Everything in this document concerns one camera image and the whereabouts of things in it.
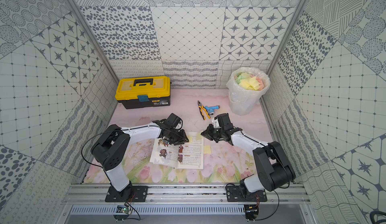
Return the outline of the illustrated story book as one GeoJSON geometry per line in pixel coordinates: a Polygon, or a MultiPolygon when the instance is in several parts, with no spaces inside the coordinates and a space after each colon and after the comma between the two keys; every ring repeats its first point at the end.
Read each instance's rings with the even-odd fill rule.
{"type": "Polygon", "coordinates": [[[156,139],[150,162],[176,169],[198,169],[204,168],[204,137],[201,141],[196,140],[199,133],[188,132],[188,143],[183,145],[171,145],[166,139],[156,139]]]}

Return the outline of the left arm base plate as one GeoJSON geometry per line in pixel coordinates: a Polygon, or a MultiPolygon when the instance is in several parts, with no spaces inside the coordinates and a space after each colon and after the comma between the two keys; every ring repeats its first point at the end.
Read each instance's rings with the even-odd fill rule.
{"type": "Polygon", "coordinates": [[[110,186],[105,202],[145,202],[148,190],[148,186],[128,185],[122,191],[117,191],[113,186],[110,186]]]}

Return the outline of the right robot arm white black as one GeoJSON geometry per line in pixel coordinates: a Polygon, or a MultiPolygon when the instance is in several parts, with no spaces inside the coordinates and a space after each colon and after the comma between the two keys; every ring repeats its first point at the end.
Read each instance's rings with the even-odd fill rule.
{"type": "Polygon", "coordinates": [[[254,158],[257,173],[241,180],[245,191],[274,191],[289,185],[295,178],[295,171],[279,142],[258,140],[239,127],[235,127],[228,113],[217,115],[201,135],[216,143],[225,141],[250,154],[254,158]]]}

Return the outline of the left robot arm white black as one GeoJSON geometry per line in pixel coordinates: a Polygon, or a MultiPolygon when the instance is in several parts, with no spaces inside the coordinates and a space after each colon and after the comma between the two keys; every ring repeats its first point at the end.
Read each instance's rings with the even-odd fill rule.
{"type": "Polygon", "coordinates": [[[172,145],[187,143],[183,120],[174,113],[166,119],[135,127],[119,127],[110,125],[94,143],[90,152],[110,181],[110,185],[118,193],[129,189],[131,181],[127,177],[122,161],[130,144],[149,139],[167,140],[172,145]]]}

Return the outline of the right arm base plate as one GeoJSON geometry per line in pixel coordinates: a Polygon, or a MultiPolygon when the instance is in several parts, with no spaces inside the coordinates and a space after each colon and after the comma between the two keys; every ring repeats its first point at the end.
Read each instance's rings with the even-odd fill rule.
{"type": "Polygon", "coordinates": [[[233,183],[225,186],[228,202],[267,202],[265,190],[249,192],[246,188],[233,183]]]}

